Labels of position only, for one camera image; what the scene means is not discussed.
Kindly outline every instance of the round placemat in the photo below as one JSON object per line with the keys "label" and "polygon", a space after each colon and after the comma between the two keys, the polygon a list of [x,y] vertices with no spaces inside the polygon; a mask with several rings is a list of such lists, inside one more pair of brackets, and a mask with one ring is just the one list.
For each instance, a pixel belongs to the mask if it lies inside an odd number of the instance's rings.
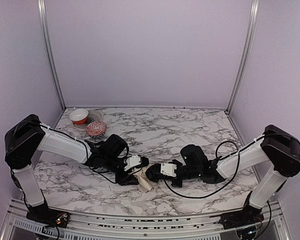
{"label": "round placemat", "polygon": [[84,124],[81,125],[77,125],[74,124],[73,122],[71,122],[72,126],[82,132],[86,131],[86,127],[92,123],[92,122],[96,122],[96,121],[101,121],[102,120],[102,114],[99,111],[96,110],[88,110],[89,114],[88,114],[88,119],[86,120],[86,122]]}

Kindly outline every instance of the marble table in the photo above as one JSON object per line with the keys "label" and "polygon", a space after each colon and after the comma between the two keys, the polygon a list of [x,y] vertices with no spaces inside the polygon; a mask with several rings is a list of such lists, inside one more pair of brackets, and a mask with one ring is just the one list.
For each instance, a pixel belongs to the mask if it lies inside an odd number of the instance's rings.
{"label": "marble table", "polygon": [[[172,159],[184,162],[180,150],[188,145],[201,146],[208,159],[215,157],[219,143],[238,138],[223,111],[173,108],[102,108],[111,134],[122,137],[130,153],[149,158],[150,165]],[[88,139],[84,131],[75,129],[69,120],[73,109],[67,109],[56,129],[78,139]],[[221,147],[220,154],[234,149]],[[164,182],[152,183],[145,192],[139,185],[112,184],[73,160],[48,152],[41,155],[35,167],[39,186],[48,204],[66,210],[107,215],[175,216],[211,213],[240,208],[248,193],[257,185],[251,168],[238,173],[225,189],[205,199],[187,199],[173,194]],[[114,179],[112,173],[106,176]],[[188,196],[204,196],[220,188],[199,179],[186,180],[176,191]]]}

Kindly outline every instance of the bowl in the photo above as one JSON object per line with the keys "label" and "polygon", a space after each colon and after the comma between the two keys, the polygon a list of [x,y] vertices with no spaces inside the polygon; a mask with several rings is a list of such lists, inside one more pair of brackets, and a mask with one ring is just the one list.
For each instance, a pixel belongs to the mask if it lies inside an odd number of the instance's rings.
{"label": "bowl", "polygon": [[73,124],[81,125],[84,124],[88,119],[88,110],[84,108],[79,108],[70,113],[70,120]]}
{"label": "bowl", "polygon": [[93,139],[98,139],[102,137],[107,130],[107,124],[103,121],[93,121],[85,129],[86,134],[88,134]]}

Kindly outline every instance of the marble tabletop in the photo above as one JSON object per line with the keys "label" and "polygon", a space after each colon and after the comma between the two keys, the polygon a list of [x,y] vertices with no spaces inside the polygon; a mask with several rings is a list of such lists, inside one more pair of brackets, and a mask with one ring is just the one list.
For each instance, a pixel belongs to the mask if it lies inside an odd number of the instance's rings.
{"label": "marble tabletop", "polygon": [[[56,129],[78,139],[89,139],[73,127],[67,109]],[[103,137],[117,134],[129,145],[130,153],[149,158],[150,165],[172,159],[184,162],[180,150],[188,144],[201,146],[208,159],[215,157],[219,143],[238,138],[223,111],[174,108],[97,109],[107,124]],[[220,154],[233,151],[221,147]],[[205,199],[187,199],[172,193],[164,182],[152,183],[145,192],[141,186],[112,184],[88,167],[73,160],[44,152],[35,167],[39,186],[51,207],[107,215],[175,216],[211,213],[243,206],[248,193],[257,185],[251,168],[239,172],[234,181]],[[114,179],[112,173],[106,176]],[[199,179],[185,180],[176,191],[187,196],[204,196],[220,188]]]}

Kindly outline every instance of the white backdrop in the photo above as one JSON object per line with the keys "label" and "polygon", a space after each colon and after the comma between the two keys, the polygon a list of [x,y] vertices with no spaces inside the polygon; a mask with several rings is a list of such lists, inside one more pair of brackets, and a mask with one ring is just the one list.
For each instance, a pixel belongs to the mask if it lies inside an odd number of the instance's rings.
{"label": "white backdrop", "polygon": [[47,0],[69,106],[225,109],[249,0]]}

